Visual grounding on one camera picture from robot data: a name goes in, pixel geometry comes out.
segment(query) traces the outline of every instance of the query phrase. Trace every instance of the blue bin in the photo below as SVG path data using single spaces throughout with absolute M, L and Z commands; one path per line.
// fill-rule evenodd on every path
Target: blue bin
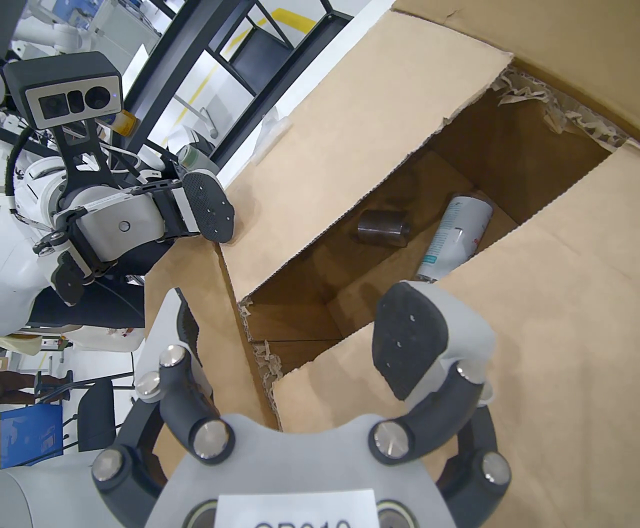
M 44 458 L 61 455 L 62 436 L 62 405 L 38 404 L 0 413 L 0 468 L 46 453 L 51 454 Z

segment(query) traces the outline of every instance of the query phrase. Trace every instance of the spray can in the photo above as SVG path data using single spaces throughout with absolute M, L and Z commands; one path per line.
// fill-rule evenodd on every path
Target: spray can
M 416 278 L 435 282 L 468 261 L 476 252 L 492 214 L 493 207 L 484 198 L 473 194 L 455 195 L 440 220 Z
M 138 122 L 136 117 L 126 110 L 122 110 L 117 114 L 103 115 L 96 118 L 96 121 L 125 137 L 131 135 Z
M 193 145 L 185 145 L 178 151 L 178 163 L 180 163 L 187 172 L 196 169 L 210 170 L 215 175 L 220 172 L 218 165 L 213 163 Z

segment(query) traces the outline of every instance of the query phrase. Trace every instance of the yellow floor marking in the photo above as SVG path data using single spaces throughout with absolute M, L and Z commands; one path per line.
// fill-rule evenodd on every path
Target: yellow floor marking
M 273 13 L 271 13 L 271 16 L 273 17 L 273 20 L 275 20 L 277 22 L 281 22 L 282 24 L 286 24 L 290 28 L 297 29 L 298 31 L 301 31 L 305 35 L 309 31 L 311 31 L 313 29 L 313 27 L 315 26 L 315 24 L 316 24 L 313 20 L 308 19 L 307 17 L 304 17 L 302 15 L 298 15 L 297 13 L 293 13 L 292 11 L 287 11 L 286 9 L 282 9 L 282 8 L 277 8 Z M 266 23 L 267 23 L 267 19 L 261 19 L 260 21 L 258 21 L 257 24 L 258 24 L 258 26 L 263 26 Z M 227 49 L 225 49 L 224 53 L 227 53 L 227 52 L 231 51 L 238 44 L 240 44 L 242 42 L 243 38 L 246 37 L 248 33 L 249 33 L 249 29 L 246 29 L 242 33 L 240 33 L 240 35 L 235 37 L 229 43 L 229 46 L 227 47 Z M 200 86 L 198 86 L 198 89 L 195 91 L 195 93 L 188 100 L 189 104 L 193 104 L 195 102 L 195 100 L 198 98 L 198 96 L 200 95 L 200 93 L 202 92 L 204 87 L 211 80 L 211 76 L 218 69 L 218 66 L 219 66 L 219 64 L 215 64 L 215 66 L 213 66 L 213 68 L 207 74 L 207 76 L 204 78 L 204 80 L 200 83 Z M 184 116 L 186 116 L 186 115 L 187 115 L 187 109 L 183 108 L 182 111 L 180 112 L 180 115 L 178 116 L 178 119 L 175 120 L 175 123 L 173 124 L 173 126 L 171 127 L 170 130 L 173 130 L 173 128 L 176 125 L 178 125 L 180 123 L 180 121 L 182 121 L 182 119 L 184 119 Z M 161 145 L 163 147 L 165 147 L 168 140 L 169 140 L 169 136 L 166 136 L 162 140 Z

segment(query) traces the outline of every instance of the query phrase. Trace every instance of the white aerosol can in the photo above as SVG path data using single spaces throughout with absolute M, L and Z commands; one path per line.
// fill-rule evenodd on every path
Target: white aerosol can
M 473 194 L 459 194 L 449 202 L 433 236 L 417 278 L 435 282 L 476 252 L 491 216 L 492 205 Z

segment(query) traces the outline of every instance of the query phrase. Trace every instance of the person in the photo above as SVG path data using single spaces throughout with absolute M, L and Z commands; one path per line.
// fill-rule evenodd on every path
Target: person
M 56 378 L 55 376 L 42 376 L 44 385 L 59 387 L 73 381 L 73 373 L 69 371 L 64 378 Z M 24 388 L 33 388 L 36 377 L 31 374 L 21 374 L 13 371 L 0 371 L 0 404 L 13 405 L 34 405 L 36 398 L 29 392 L 23 392 Z M 52 401 L 60 399 L 69 400 L 69 391 L 65 391 Z

